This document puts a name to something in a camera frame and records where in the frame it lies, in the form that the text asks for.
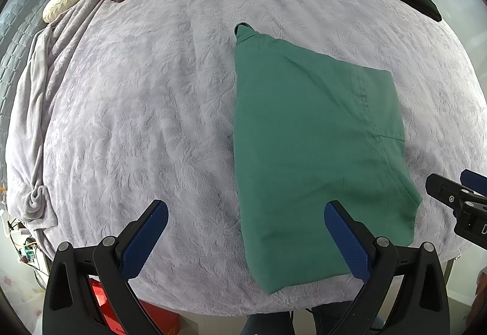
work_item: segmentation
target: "folded green shirt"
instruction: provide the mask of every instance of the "folded green shirt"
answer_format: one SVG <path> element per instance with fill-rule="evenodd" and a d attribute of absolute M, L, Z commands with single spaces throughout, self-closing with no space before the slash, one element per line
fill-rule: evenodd
<path fill-rule="evenodd" d="M 349 273 L 323 222 L 339 200 L 409 245 L 421 201 L 391 74 L 235 28 L 235 177 L 245 257 L 271 294 Z"/>

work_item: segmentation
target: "gray blanket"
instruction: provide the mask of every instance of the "gray blanket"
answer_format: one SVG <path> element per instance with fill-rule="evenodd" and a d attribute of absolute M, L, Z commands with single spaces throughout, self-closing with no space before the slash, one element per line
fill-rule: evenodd
<path fill-rule="evenodd" d="M 350 276 L 273 295 L 250 277 L 233 173 L 240 21 L 391 72 L 424 198 L 414 245 L 430 240 L 442 261 L 465 249 L 424 183 L 432 172 L 487 173 L 487 105 L 450 27 L 400 0 L 81 0 L 37 38 L 39 63 L 21 78 L 9 132 L 8 208 L 42 247 L 52 256 L 63 240 L 118 235 L 157 198 L 170 220 L 131 281 L 140 298 L 240 315 L 355 296 L 361 281 Z"/>

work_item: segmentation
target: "metal screw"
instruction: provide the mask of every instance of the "metal screw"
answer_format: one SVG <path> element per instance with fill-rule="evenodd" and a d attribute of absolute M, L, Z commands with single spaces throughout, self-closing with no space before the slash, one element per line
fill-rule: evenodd
<path fill-rule="evenodd" d="M 107 236 L 103 239 L 103 245 L 106 247 L 113 246 L 115 243 L 115 238 L 113 236 Z"/>
<path fill-rule="evenodd" d="M 389 245 L 389 239 L 381 236 L 380 238 L 377 238 L 377 244 L 381 247 L 387 247 Z"/>
<path fill-rule="evenodd" d="M 429 252 L 432 252 L 434 251 L 434 246 L 433 246 L 433 243 L 430 243 L 430 242 L 426 242 L 425 244 L 423 244 L 423 247 L 426 251 L 429 251 Z"/>
<path fill-rule="evenodd" d="M 69 243 L 68 242 L 62 242 L 59 246 L 58 246 L 58 250 L 59 251 L 66 251 L 69 247 Z"/>

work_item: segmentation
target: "light blue quilted fabric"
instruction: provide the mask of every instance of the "light blue quilted fabric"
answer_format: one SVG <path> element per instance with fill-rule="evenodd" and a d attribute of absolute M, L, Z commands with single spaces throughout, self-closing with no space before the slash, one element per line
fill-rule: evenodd
<path fill-rule="evenodd" d="M 33 35 L 46 26 L 42 10 L 48 2 L 12 0 L 0 13 L 0 185 L 3 187 L 7 187 L 5 143 L 17 81 L 27 64 Z"/>

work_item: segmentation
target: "jeans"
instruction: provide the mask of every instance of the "jeans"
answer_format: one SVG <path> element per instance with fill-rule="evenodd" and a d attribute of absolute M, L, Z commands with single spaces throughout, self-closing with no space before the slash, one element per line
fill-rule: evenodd
<path fill-rule="evenodd" d="M 345 314 L 351 301 L 327 303 L 311 309 L 315 320 L 316 334 L 326 335 Z M 379 317 L 373 321 L 371 328 L 380 329 L 384 321 Z M 374 335 L 377 331 L 369 330 L 367 335 Z M 240 335 L 296 335 L 289 312 L 250 315 Z"/>

